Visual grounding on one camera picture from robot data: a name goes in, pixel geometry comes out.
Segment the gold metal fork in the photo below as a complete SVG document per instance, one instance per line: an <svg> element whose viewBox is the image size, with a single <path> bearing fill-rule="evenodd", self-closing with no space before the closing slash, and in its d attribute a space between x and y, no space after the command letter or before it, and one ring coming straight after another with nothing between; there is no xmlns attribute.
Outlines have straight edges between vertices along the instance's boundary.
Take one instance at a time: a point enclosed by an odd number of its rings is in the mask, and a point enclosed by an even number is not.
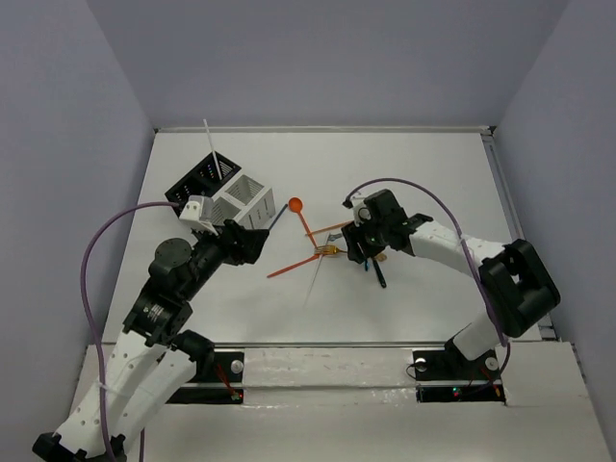
<svg viewBox="0 0 616 462"><path fill-rule="evenodd" d="M335 256L346 254L347 252L334 244L319 245L315 248L314 254L320 256Z"/></svg>

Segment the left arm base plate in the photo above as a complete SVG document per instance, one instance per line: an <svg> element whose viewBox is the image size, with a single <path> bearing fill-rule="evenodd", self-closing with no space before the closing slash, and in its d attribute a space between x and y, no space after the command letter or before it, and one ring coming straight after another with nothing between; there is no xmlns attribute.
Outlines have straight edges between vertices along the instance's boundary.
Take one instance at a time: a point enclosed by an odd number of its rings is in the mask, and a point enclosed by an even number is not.
<svg viewBox="0 0 616 462"><path fill-rule="evenodd" d="M243 350L217 349L213 365L182 385L167 404L243 404L244 363Z"/></svg>

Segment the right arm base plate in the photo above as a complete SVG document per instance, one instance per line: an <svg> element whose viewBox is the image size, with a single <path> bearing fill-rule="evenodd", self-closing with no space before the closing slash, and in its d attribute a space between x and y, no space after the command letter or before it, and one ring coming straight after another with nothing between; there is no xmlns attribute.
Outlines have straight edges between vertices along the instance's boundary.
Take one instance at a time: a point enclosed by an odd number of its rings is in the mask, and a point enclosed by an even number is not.
<svg viewBox="0 0 616 462"><path fill-rule="evenodd" d="M493 349L473 361L444 349L420 349L405 372L415 382L419 403L505 403L500 365Z"/></svg>

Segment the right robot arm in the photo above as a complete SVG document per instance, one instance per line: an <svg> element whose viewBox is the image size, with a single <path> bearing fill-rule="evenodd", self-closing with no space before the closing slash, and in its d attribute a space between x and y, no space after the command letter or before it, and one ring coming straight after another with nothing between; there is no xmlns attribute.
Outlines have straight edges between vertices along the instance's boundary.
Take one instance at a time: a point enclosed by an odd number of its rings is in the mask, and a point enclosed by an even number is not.
<svg viewBox="0 0 616 462"><path fill-rule="evenodd" d="M363 264L390 248L474 280L487 306L445 343L438 362L452 376L468 375L484 353L521 337L561 301L542 259L524 239L494 243L467 237L425 214L409 216L389 190L343 204L353 213L342 229L348 260Z"/></svg>

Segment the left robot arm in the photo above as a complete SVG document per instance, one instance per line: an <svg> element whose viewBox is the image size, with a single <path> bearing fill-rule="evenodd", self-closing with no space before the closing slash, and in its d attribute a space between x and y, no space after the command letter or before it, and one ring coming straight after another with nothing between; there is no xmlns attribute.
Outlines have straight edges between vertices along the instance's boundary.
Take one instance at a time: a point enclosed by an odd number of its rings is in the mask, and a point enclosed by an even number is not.
<svg viewBox="0 0 616 462"><path fill-rule="evenodd" d="M57 430L38 436L34 454L44 461L121 456L182 385L207 377L215 345L185 329L190 303L221 265L256 263L269 234L228 219L195 244L160 243L99 379Z"/></svg>

